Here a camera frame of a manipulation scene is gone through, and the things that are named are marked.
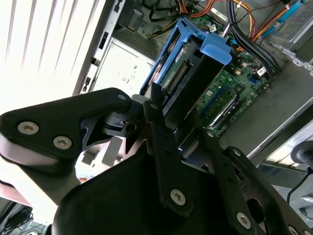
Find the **silver screw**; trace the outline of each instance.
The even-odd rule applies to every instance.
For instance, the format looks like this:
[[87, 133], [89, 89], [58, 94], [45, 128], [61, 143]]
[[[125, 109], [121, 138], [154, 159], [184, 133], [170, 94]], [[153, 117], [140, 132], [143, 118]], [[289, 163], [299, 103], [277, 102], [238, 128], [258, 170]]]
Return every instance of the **silver screw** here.
[[241, 153], [240, 153], [237, 149], [234, 149], [234, 153], [235, 153], [236, 155], [238, 155], [238, 156], [241, 155]]
[[119, 97], [119, 98], [122, 99], [122, 100], [126, 100], [126, 97], [123, 96], [122, 94], [119, 94], [117, 97]]
[[289, 226], [288, 228], [292, 235], [299, 235], [298, 232], [292, 226]]
[[237, 220], [245, 229], [251, 229], [251, 222], [244, 213], [238, 212]]
[[157, 106], [155, 104], [150, 104], [150, 106], [154, 109], [157, 109]]
[[179, 189], [173, 189], [171, 191], [172, 200], [179, 206], [183, 206], [186, 203], [185, 195]]
[[72, 141], [66, 136], [58, 136], [54, 138], [53, 144], [59, 149], [68, 149], [72, 146]]
[[18, 125], [18, 131], [25, 135], [34, 135], [39, 131], [39, 126], [31, 121], [24, 121]]
[[207, 131], [207, 134], [209, 135], [209, 137], [212, 137], [212, 138], [214, 137], [214, 134], [210, 131]]

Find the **motherboard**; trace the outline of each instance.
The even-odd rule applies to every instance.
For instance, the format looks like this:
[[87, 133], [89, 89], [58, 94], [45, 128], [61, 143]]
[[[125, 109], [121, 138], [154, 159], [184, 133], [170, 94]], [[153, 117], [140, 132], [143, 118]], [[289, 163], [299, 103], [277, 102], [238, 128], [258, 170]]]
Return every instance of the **motherboard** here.
[[[191, 21], [204, 32], [223, 31], [221, 24], [209, 15]], [[196, 106], [203, 127], [218, 137], [257, 96], [270, 91], [268, 75], [260, 62], [249, 53], [238, 51], [231, 33], [227, 44], [231, 46], [232, 61], [213, 80]]]

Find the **metal panel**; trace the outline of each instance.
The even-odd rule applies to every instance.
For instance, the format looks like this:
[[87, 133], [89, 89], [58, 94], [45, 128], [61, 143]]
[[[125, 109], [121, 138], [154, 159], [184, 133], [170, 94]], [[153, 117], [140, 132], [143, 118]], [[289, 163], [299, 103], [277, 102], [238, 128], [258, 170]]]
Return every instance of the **metal panel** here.
[[138, 94], [154, 63], [150, 58], [112, 38], [93, 90], [116, 87], [129, 96]]
[[278, 48], [289, 50], [300, 38], [310, 30], [313, 34], [313, 2], [302, 4], [297, 11], [286, 20], [279, 31], [270, 34], [268, 40]]
[[105, 2], [0, 1], [0, 113], [72, 94]]
[[221, 145], [236, 146], [253, 157], [311, 105], [312, 87], [313, 79], [307, 70], [287, 62], [272, 83], [271, 92], [256, 99], [226, 130], [220, 139]]
[[104, 59], [108, 53], [112, 34], [117, 25], [117, 21], [125, 2], [126, 0], [115, 0], [105, 24], [100, 25], [102, 26], [100, 28], [97, 27], [95, 37], [92, 39], [93, 45], [90, 45], [88, 57], [85, 58], [84, 67], [79, 74], [78, 81], [73, 92], [74, 95], [84, 94], [93, 90], [94, 84], [102, 69]]

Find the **blue drive bracket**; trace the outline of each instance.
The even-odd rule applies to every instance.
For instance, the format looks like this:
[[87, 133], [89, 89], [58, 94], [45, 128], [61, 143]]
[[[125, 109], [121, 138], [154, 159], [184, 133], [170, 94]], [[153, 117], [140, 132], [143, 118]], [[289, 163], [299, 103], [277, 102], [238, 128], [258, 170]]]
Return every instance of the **blue drive bracket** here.
[[195, 27], [187, 18], [181, 18], [177, 21], [171, 36], [167, 40], [160, 56], [156, 60], [156, 64], [152, 68], [147, 80], [143, 84], [140, 90], [141, 95], [144, 95], [147, 91], [156, 69], [161, 66], [160, 62], [162, 57], [167, 53], [169, 44], [173, 41], [172, 38], [177, 37], [177, 35], [179, 35], [179, 38], [177, 39], [173, 50], [170, 52], [170, 55], [164, 62], [164, 65], [159, 71], [158, 76], [154, 78], [154, 82], [157, 84], [160, 84], [166, 72], [180, 52], [181, 47], [188, 42], [190, 37], [198, 38], [199, 41], [202, 41], [200, 52], [213, 58], [221, 64], [227, 65], [232, 59], [230, 55], [230, 47], [226, 45], [226, 39], [222, 38], [216, 33], [205, 33]]

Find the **expansion slot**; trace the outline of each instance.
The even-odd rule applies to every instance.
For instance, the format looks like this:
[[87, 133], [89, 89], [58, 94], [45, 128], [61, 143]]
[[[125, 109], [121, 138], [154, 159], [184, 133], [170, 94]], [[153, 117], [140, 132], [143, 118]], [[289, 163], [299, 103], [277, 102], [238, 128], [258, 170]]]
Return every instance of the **expansion slot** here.
[[237, 95], [237, 93], [234, 89], [231, 90], [231, 94], [232, 94], [232, 99], [227, 103], [227, 105], [222, 109], [222, 111], [210, 123], [209, 127], [211, 129], [214, 129], [216, 126], [218, 126], [221, 123], [221, 121], [228, 114], [230, 114], [230, 111], [233, 107], [235, 107], [235, 104], [238, 103], [239, 96]]

